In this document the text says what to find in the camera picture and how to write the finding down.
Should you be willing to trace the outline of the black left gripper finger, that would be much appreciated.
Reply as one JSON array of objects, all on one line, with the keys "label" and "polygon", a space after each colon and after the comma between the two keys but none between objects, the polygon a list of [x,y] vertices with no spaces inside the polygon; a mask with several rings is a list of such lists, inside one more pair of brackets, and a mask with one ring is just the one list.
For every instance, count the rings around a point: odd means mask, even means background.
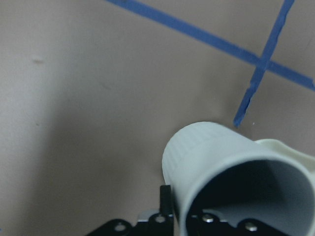
[{"label": "black left gripper finger", "polygon": [[159,212],[167,217],[174,217],[173,197],[170,185],[161,185],[159,188]]}]

